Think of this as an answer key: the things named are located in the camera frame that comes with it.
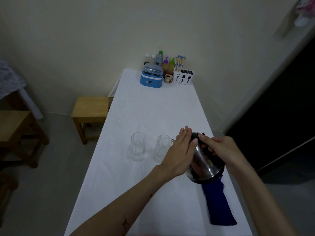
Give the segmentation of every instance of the small ceramic jar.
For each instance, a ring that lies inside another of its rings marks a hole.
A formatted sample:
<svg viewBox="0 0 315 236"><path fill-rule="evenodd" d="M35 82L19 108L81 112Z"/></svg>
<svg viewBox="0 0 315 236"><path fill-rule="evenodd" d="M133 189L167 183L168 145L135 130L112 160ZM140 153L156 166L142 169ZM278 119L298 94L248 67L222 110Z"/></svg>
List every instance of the small ceramic jar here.
<svg viewBox="0 0 315 236"><path fill-rule="evenodd" d="M172 81L173 81L173 76L172 75L169 75L169 74L165 75L164 82L171 83Z"/></svg>

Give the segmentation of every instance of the beige wall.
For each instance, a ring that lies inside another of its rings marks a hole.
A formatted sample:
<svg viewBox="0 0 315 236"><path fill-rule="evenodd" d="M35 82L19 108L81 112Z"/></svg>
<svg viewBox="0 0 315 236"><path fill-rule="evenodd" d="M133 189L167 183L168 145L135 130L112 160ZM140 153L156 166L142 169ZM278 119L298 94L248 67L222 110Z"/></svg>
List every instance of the beige wall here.
<svg viewBox="0 0 315 236"><path fill-rule="evenodd" d="M249 104L313 23L275 34L297 0L0 0L0 55L45 112L108 95L144 55L186 56L213 130Z"/></svg>

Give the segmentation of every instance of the blue condiment box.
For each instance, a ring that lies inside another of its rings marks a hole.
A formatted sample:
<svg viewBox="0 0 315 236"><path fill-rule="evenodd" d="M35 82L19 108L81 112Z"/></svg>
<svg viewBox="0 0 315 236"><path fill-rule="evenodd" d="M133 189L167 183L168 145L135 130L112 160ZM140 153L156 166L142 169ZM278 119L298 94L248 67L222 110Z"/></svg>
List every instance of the blue condiment box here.
<svg viewBox="0 0 315 236"><path fill-rule="evenodd" d="M140 83L152 88L160 88L163 82L163 69L159 65L146 63L140 77Z"/></svg>

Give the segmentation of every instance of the stainless steel kettle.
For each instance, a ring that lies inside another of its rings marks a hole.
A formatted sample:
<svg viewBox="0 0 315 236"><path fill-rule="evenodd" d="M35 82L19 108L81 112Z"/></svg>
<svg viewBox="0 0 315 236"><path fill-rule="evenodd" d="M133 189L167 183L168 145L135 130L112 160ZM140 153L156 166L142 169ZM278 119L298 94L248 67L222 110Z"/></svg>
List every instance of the stainless steel kettle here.
<svg viewBox="0 0 315 236"><path fill-rule="evenodd" d="M195 138L199 139L198 134L199 132L193 132L191 141ZM225 162L218 156L214 156L208 150L208 146L202 148L202 145L205 143L199 139L190 166L186 170L188 178L198 184L210 183L219 178L225 166Z"/></svg>

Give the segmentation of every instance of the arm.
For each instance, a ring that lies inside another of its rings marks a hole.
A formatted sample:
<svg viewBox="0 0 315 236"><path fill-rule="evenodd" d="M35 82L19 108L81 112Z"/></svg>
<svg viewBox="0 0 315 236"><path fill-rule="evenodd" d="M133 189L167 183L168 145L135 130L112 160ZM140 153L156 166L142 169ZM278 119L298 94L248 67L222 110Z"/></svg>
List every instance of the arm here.
<svg viewBox="0 0 315 236"><path fill-rule="evenodd" d="M163 162L142 181L81 224L71 236L125 235L152 196L168 181L182 175L192 160L197 139L191 129L181 129Z"/></svg>
<svg viewBox="0 0 315 236"><path fill-rule="evenodd" d="M234 175L242 193L256 230L260 236L296 235L293 228L279 209L256 171L246 160L231 137L209 138L200 134L200 139L209 146L214 155L225 163Z"/></svg>

